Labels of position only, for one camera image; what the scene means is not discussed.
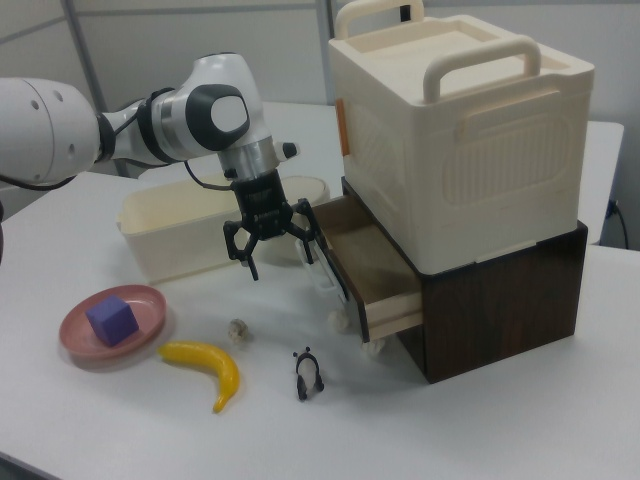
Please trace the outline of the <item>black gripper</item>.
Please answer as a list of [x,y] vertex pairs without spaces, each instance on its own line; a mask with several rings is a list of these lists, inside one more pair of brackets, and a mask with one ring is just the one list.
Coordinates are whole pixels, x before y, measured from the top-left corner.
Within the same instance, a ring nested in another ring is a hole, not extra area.
[[[265,241],[286,233],[292,234],[302,242],[307,263],[314,263],[311,243],[324,247],[324,234],[306,198],[300,199],[293,208],[287,202],[277,170],[255,179],[234,181],[231,189],[240,209],[241,220],[226,221],[223,225],[227,253],[231,260],[238,260],[250,270],[254,281],[259,279],[253,259],[258,240]],[[293,210],[307,220],[307,227],[302,228],[292,222]],[[235,236],[241,229],[249,233],[243,249],[239,249],[235,243]]]

